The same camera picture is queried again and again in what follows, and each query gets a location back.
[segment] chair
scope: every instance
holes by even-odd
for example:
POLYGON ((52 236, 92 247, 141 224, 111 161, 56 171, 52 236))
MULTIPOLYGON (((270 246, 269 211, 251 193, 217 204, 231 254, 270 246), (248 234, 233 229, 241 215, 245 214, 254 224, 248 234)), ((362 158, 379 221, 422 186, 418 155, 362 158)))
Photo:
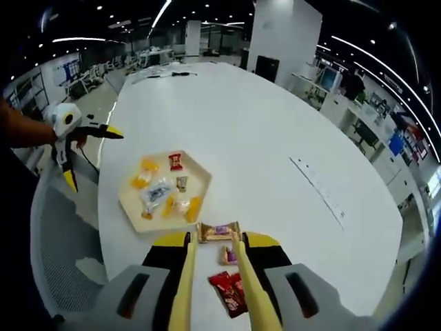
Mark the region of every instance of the chair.
POLYGON ((109 83, 110 87, 119 94, 125 83, 125 76, 120 70, 109 72, 104 76, 104 79, 109 83))
POLYGON ((75 203, 68 198, 69 194, 73 199, 81 197, 81 202, 96 209, 97 194, 90 186, 97 185, 99 176, 77 154, 72 153, 72 161, 80 193, 69 189, 59 166, 50 161, 41 174, 31 207, 32 273, 52 317, 72 318, 89 311, 103 287, 76 267, 81 259, 103 263, 103 257, 98 230, 76 213, 75 203))
POLYGON ((363 155, 366 155, 365 149, 362 147, 362 142, 364 141, 367 143, 368 146, 371 146, 373 149, 375 148, 375 145, 378 142, 378 137, 374 132, 369 129, 366 124, 364 124, 361 120, 357 120, 356 124, 354 125, 355 130, 353 133, 356 133, 360 136, 360 141, 356 141, 354 139, 351 139, 355 145, 358 147, 358 149, 363 153, 363 155))

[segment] beige tray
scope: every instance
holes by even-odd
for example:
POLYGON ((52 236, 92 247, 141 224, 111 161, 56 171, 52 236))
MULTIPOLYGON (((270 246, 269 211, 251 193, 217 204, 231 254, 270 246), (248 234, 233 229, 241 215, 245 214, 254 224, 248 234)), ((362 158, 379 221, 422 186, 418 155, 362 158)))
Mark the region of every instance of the beige tray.
POLYGON ((130 185, 130 181, 137 176, 140 171, 139 164, 141 163, 141 160, 139 160, 139 164, 136 165, 136 170, 133 172, 132 176, 124 181, 121 189, 119 190, 119 201, 121 202, 125 213, 129 217, 129 220, 132 222, 134 229, 137 232, 143 233, 153 230, 183 228, 185 226, 195 224, 197 222, 203 200, 207 193, 209 183, 212 180, 211 174, 182 150, 151 154, 146 155, 146 157, 157 163, 160 167, 158 173, 152 179, 152 182, 165 177, 166 179, 172 180, 174 183, 176 183, 176 177, 188 176, 187 191, 185 193, 176 191, 175 197, 177 199, 201 197, 201 206, 196 214, 196 217, 194 218, 193 223, 187 222, 187 220, 181 216, 170 216, 167 219, 164 219, 162 217, 162 211, 165 205, 164 203, 156 207, 153 213, 153 219, 143 218, 141 213, 144 211, 144 203, 140 198, 139 191, 130 185), (181 171, 170 171, 170 162, 168 157, 174 153, 181 153, 181 164, 183 166, 183 170, 181 171))

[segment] ceiling light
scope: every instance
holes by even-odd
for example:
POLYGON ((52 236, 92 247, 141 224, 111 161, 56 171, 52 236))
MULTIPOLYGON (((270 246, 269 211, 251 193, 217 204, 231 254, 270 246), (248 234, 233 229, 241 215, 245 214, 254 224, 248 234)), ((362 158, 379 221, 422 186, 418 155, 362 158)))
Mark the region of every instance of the ceiling light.
POLYGON ((323 50, 331 51, 331 49, 328 48, 328 47, 324 47, 324 46, 321 46, 321 45, 317 45, 317 47, 322 48, 323 50))
POLYGON ((152 30, 154 29, 154 27, 156 26, 156 24, 158 23, 159 19, 161 18, 161 16, 163 16, 165 10, 167 9, 168 6, 170 6, 170 4, 172 3, 172 0, 167 0, 164 3, 164 6, 161 8, 161 10, 159 10, 158 16, 156 16, 156 18, 153 21, 152 24, 152 29, 150 30, 150 33, 152 32, 152 30))
POLYGON ((354 47, 355 49, 365 53, 368 57, 371 57, 372 59, 374 59, 375 61, 377 61, 379 64, 381 64, 383 67, 385 67, 388 71, 390 71, 395 77, 397 77, 401 83, 404 84, 404 86, 406 86, 409 91, 411 91, 411 93, 413 94, 413 96, 418 100, 418 102, 420 103, 420 105, 424 108, 424 110, 426 110, 426 113, 429 115, 430 120, 432 121, 433 125, 435 126, 436 130, 438 131, 438 134, 441 137, 441 131, 439 129, 439 127, 436 125, 435 119, 433 118, 432 114, 430 113, 429 109, 426 107, 426 105, 424 104, 424 102, 422 102, 421 98, 418 96, 418 94, 416 94, 416 92, 409 86, 408 83, 406 83, 406 81, 401 78, 401 76, 399 74, 397 74, 395 71, 393 71, 387 64, 385 64, 384 62, 382 62, 381 60, 377 59, 376 57, 374 57, 371 53, 366 52, 365 50, 363 50, 362 48, 359 48, 358 46, 355 46, 352 43, 349 43, 348 41, 345 41, 343 39, 340 39, 338 37, 335 36, 331 36, 331 38, 334 38, 335 40, 341 41, 342 43, 346 43, 349 46, 354 47))
POLYGON ((60 38, 52 40, 53 43, 59 43, 60 41, 74 41, 74 40, 93 40, 93 41, 105 41, 103 38, 87 38, 87 37, 70 37, 60 38))
MULTIPOLYGON (((364 71, 368 72, 369 74, 371 74, 371 76, 375 77, 377 80, 379 80, 380 83, 382 83, 383 85, 385 85, 388 89, 390 89, 390 91, 392 93, 395 94, 395 96, 398 98, 398 100, 401 101, 400 105, 405 105, 407 107, 407 109, 409 109, 409 111, 411 112, 411 114, 413 115, 413 117, 415 117, 416 122, 420 124, 422 130, 424 131, 424 133, 426 134, 427 140, 429 140, 429 142, 433 145, 432 140, 430 139, 429 133, 427 133, 426 129, 424 129, 424 126, 422 126, 419 118, 416 116, 416 114, 413 112, 413 110, 409 107, 409 105, 403 100, 403 98, 393 89, 391 88, 389 85, 387 85, 379 76, 377 76, 376 74, 374 74, 372 71, 369 71, 368 69, 366 69, 365 67, 363 67, 361 64, 354 62, 357 66, 359 66, 360 68, 362 68, 364 71)), ((435 158, 438 160, 438 163, 440 162, 440 157, 438 156, 438 153, 436 152, 435 148, 432 149, 433 150, 433 154, 435 155, 435 158)))

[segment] ceiling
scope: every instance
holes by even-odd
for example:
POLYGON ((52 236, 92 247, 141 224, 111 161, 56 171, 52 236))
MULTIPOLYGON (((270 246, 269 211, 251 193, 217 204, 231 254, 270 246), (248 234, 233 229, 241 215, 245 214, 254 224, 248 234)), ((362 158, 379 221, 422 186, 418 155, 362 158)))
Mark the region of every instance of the ceiling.
MULTIPOLYGON (((327 56, 340 63, 345 60, 345 66, 354 66, 354 61, 357 61, 376 74, 387 71, 371 57, 332 39, 331 36, 337 36, 362 48, 396 71, 424 101, 433 112, 433 116, 439 119, 440 114, 436 111, 438 100, 434 97, 437 95, 439 78, 431 74, 438 67, 438 59, 432 51, 431 40, 439 39, 437 34, 440 29, 437 27, 436 11, 433 8, 431 10, 430 3, 426 4, 425 0, 420 0, 418 3, 424 6, 412 6, 403 5, 399 0, 307 2, 323 14, 319 44, 324 46, 326 43, 326 47, 331 49, 331 52, 325 51, 327 56), (396 22, 396 28, 389 30, 392 22, 396 22), (431 87, 431 93, 424 92, 425 86, 431 87)), ((35 63, 52 59, 54 54, 57 57, 67 51, 74 52, 76 49, 84 50, 103 44, 102 41, 53 43, 53 39, 94 37, 130 42, 132 39, 146 38, 164 3, 165 0, 65 0, 31 1, 24 5, 22 0, 13 1, 11 6, 17 6, 17 12, 20 12, 16 17, 17 25, 13 31, 7 25, 2 27, 4 33, 9 34, 10 44, 13 45, 8 53, 8 69, 18 76, 20 72, 32 68, 35 63), (20 6, 27 6, 27 10, 20 10, 20 6), (44 25, 41 33, 41 18, 48 8, 51 8, 51 11, 47 12, 46 17, 52 18, 44 25)), ((173 0, 158 21, 154 33, 160 34, 173 24, 175 27, 183 27, 185 21, 198 19, 219 23, 245 22, 245 36, 250 37, 253 18, 253 0, 173 0)), ((409 105, 420 120, 429 126, 430 116, 409 90, 401 83, 400 86, 404 90, 402 97, 406 101, 407 98, 410 99, 407 101, 409 105)), ((431 135, 433 143, 441 147, 440 136, 435 134, 435 131, 432 131, 431 135)))

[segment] floor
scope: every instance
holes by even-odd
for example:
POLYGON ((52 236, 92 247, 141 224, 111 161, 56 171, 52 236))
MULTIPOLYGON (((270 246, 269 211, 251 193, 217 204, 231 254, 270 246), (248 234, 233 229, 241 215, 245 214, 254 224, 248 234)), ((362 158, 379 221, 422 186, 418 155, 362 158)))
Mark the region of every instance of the floor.
MULTIPOLYGON (((240 64, 239 56, 220 56, 220 57, 198 57, 198 58, 187 58, 186 63, 196 63, 196 62, 207 62, 207 61, 216 61, 216 62, 225 62, 230 63, 234 66, 238 66, 240 64)), ((95 120, 97 122, 106 122, 110 111, 114 108, 117 100, 117 95, 111 89, 111 87, 105 82, 101 84, 98 88, 91 91, 89 94, 75 101, 75 104, 79 107, 80 111, 86 114, 93 114, 95 116, 95 120)), ((84 147, 84 153, 88 157, 88 159, 96 166, 99 167, 99 159, 100 159, 100 151, 101 151, 102 139, 97 139, 94 137, 89 137, 86 146, 84 147)), ((371 153, 373 153, 373 149, 369 146, 363 146, 367 151, 367 157, 371 153)), ((49 153, 46 152, 45 156, 42 158, 42 162, 39 165, 40 168, 44 167, 46 160, 48 159, 49 153)), ((96 220, 87 220, 87 217, 84 218, 85 221, 91 223, 93 226, 97 227, 96 220)), ((389 284, 387 289, 384 292, 384 296, 378 305, 376 311, 373 314, 373 318, 375 318, 378 323, 382 323, 384 319, 386 319, 392 312, 396 310, 398 305, 402 302, 405 294, 403 294, 403 279, 406 274, 406 264, 397 265, 391 278, 389 280, 389 284)), ((93 261, 82 261, 79 263, 79 268, 82 269, 84 274, 100 274, 102 270, 100 267, 94 266, 93 261)), ((406 288, 406 291, 410 291, 411 285, 406 288)))

